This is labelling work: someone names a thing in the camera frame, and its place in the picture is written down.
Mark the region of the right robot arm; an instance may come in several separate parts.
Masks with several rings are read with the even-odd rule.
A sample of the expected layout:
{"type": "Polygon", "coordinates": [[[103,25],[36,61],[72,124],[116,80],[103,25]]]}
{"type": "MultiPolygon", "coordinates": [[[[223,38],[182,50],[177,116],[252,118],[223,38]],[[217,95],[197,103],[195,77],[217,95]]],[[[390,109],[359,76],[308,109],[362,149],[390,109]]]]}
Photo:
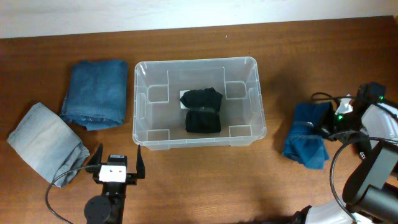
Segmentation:
{"type": "Polygon", "coordinates": [[[359,87],[356,96],[316,92],[295,107],[283,156],[308,169],[322,170],[330,157],[324,142],[340,141],[331,158],[329,182],[334,199],[297,211],[291,223],[397,223],[397,103],[385,98],[375,82],[359,87]],[[354,146],[362,162],[348,177],[343,193],[334,184],[336,162],[354,146]]]}

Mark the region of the small black garment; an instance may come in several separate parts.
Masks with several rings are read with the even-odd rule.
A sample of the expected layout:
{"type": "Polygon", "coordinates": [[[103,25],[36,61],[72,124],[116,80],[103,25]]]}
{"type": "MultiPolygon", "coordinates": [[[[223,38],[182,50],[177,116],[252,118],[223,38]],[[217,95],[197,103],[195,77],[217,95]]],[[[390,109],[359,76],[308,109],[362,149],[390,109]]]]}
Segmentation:
{"type": "Polygon", "coordinates": [[[223,95],[213,87],[186,91],[180,102],[188,109],[185,130],[213,134],[221,131],[220,110],[223,95]]]}

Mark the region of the teal blue garment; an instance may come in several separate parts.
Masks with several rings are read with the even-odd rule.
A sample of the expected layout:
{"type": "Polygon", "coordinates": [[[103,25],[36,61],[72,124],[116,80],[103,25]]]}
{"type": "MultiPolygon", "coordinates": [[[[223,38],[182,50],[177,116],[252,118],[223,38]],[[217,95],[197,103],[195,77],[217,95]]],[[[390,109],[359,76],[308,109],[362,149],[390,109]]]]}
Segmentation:
{"type": "Polygon", "coordinates": [[[330,157],[323,136],[316,126],[333,106],[327,103],[299,103],[294,109],[292,125],[284,141],[282,155],[307,169],[322,170],[330,157]]]}

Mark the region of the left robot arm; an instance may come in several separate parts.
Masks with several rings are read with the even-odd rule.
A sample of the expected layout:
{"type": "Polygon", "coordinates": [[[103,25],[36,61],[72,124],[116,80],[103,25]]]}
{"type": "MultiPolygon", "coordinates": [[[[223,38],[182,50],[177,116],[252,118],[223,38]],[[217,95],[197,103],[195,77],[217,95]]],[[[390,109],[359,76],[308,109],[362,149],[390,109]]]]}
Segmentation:
{"type": "Polygon", "coordinates": [[[127,172],[125,155],[112,154],[106,162],[102,162],[102,153],[103,145],[100,145],[85,169],[93,175],[95,183],[102,186],[102,192],[89,199],[84,215],[87,224],[121,224],[127,186],[136,185],[139,179],[146,177],[141,148],[137,148],[135,173],[127,172]]]}

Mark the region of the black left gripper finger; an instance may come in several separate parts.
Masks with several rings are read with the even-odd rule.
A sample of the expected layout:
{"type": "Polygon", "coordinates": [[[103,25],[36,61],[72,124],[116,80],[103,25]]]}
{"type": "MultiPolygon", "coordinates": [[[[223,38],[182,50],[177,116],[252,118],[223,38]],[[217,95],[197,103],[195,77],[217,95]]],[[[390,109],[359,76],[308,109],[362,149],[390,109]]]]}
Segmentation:
{"type": "Polygon", "coordinates": [[[141,146],[137,147],[137,157],[136,157],[136,175],[137,179],[144,179],[146,177],[146,168],[141,154],[141,146]]]}
{"type": "Polygon", "coordinates": [[[91,157],[91,159],[88,161],[87,165],[88,166],[100,165],[101,158],[102,158],[102,153],[103,153],[103,144],[101,143],[98,146],[96,152],[91,157]]]}

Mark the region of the light blue jeans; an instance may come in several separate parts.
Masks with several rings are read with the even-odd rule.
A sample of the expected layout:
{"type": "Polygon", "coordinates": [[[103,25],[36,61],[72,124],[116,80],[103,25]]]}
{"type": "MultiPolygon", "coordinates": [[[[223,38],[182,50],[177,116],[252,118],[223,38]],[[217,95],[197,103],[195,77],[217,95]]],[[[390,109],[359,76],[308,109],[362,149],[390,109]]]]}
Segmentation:
{"type": "Polygon", "coordinates": [[[68,184],[90,155],[72,129],[42,103],[31,107],[7,142],[47,182],[68,171],[55,182],[57,187],[68,184]]]}

